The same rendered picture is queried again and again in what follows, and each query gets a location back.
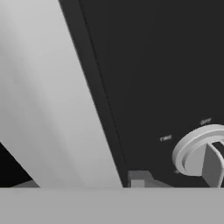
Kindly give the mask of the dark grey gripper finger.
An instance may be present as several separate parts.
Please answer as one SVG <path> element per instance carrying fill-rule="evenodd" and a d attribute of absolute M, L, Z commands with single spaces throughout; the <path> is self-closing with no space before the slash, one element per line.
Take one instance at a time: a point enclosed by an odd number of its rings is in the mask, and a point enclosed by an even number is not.
<path fill-rule="evenodd" d="M 130 188 L 162 188 L 169 187 L 166 183 L 153 178 L 149 171 L 129 171 Z"/>

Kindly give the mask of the white microwave dial knob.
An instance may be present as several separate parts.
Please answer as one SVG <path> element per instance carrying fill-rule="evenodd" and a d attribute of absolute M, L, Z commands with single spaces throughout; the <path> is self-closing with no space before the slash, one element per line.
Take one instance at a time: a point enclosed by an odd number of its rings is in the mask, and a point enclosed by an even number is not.
<path fill-rule="evenodd" d="M 185 135 L 172 152 L 172 162 L 186 176 L 224 187 L 224 125 L 202 126 Z"/>

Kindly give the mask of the black microwave oven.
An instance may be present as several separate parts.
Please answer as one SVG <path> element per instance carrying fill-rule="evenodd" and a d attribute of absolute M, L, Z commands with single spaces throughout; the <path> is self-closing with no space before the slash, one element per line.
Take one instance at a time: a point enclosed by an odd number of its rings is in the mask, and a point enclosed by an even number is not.
<path fill-rule="evenodd" d="M 224 0 L 59 0 L 122 184 L 205 187 L 172 152 L 224 126 Z"/>

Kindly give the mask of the pale grey microwave door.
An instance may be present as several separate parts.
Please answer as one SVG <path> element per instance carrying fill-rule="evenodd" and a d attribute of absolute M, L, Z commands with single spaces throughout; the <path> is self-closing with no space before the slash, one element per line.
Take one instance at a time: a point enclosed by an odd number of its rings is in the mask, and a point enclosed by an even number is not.
<path fill-rule="evenodd" d="M 122 184 L 59 0 L 0 0 L 0 142 L 41 187 Z"/>

